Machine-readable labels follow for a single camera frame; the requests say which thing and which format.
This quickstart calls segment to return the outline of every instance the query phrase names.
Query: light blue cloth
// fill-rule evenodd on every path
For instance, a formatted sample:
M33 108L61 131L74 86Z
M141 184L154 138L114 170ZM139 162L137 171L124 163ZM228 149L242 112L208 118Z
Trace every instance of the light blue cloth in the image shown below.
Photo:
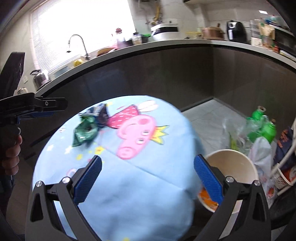
M190 122L169 103L149 96L124 96L104 101L109 116L136 105L167 135L162 144L149 140L133 158L116 156L123 142L118 129L103 128L90 146L71 148L78 115L68 120L48 141L35 166L33 184L58 183L85 167L94 154L103 167L84 203L79 208L103 240L177 240L191 226L196 194L201 182L194 170L196 154L203 148ZM59 202L57 212L68 235L75 237Z

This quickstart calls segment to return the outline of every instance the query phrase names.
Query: air fryer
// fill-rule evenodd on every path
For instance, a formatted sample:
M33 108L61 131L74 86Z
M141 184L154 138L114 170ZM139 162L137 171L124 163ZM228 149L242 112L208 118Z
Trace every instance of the air fryer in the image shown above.
M226 23L227 36L232 42L247 43L247 33L241 22L231 20Z

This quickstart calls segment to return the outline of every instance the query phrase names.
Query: window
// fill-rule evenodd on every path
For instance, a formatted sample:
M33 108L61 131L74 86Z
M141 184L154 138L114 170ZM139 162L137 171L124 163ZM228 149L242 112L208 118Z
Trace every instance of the window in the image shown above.
M110 46L111 34L121 28L125 38L135 32L127 0L48 0L31 16L33 46L41 69L49 72L88 53Z

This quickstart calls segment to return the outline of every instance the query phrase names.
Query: blue gripper pad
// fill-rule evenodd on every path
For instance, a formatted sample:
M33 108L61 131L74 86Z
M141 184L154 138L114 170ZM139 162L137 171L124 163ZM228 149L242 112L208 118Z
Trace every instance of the blue gripper pad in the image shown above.
M89 194L102 170L102 159L99 156L94 156L87 166L82 169L81 176L78 178L76 184L73 185L73 200L76 205L84 202Z
M223 201L222 185L215 177L214 173L210 169L210 165L202 155L197 155L194 158L194 169L212 201L217 202L220 205Z

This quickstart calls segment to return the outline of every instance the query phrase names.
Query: orange food residue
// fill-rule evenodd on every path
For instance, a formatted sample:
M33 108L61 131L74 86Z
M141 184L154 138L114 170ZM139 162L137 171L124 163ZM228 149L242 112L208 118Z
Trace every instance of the orange food residue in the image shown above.
M205 188L203 188L199 193L200 198L204 201L204 203L209 206L209 208L216 210L218 207L218 203L211 200L208 192Z

